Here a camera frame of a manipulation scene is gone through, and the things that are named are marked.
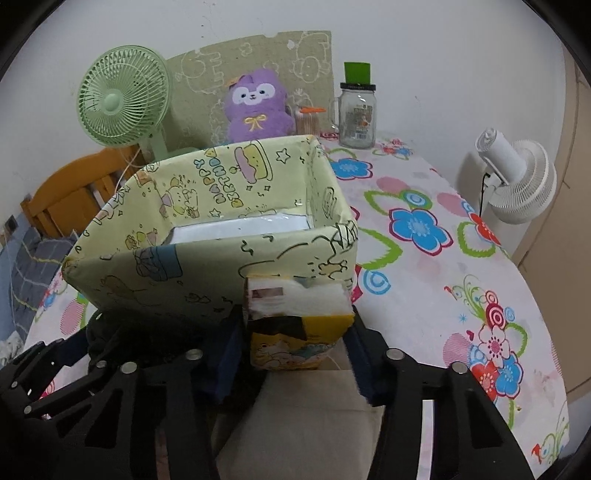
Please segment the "green fan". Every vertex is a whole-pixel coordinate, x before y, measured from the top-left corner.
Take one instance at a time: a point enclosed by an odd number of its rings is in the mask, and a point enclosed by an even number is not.
[[[113,48],[95,60],[78,90],[78,118],[100,145],[127,147],[147,138],[156,161],[194,151],[168,152],[162,120],[171,102],[164,59],[135,45]]]

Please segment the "open box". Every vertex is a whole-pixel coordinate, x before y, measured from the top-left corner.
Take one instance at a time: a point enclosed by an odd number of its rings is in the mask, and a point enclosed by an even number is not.
[[[83,232],[63,273],[99,309],[208,325],[242,302],[247,275],[351,286],[357,238],[318,140],[272,138],[144,167]]]

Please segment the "black cable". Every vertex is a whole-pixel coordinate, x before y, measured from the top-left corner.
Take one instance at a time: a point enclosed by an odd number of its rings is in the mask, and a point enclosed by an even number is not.
[[[482,218],[482,202],[484,202],[484,181],[490,177],[490,175],[488,173],[484,173],[484,175],[482,176],[482,185],[480,187],[480,212],[478,213],[478,216]]]

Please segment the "plaid fabric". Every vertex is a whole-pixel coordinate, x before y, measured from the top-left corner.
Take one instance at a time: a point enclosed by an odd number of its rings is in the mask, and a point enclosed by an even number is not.
[[[12,319],[22,339],[27,338],[49,283],[75,243],[73,236],[41,239],[35,228],[25,233],[12,267],[11,295]]]

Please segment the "metal screw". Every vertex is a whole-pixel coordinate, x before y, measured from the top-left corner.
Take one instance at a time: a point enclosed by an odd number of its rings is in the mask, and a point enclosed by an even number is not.
[[[404,352],[400,348],[389,348],[386,350],[386,356],[390,360],[402,360],[404,358]]]
[[[126,375],[132,374],[137,369],[138,364],[136,364],[135,362],[125,362],[123,365],[121,365],[121,371]]]
[[[465,374],[466,372],[468,372],[468,367],[466,366],[466,364],[462,363],[462,362],[453,362],[452,363],[452,370],[457,373],[457,374]]]
[[[203,358],[203,352],[199,348],[193,348],[191,350],[187,350],[185,353],[185,358],[187,360],[201,360]]]

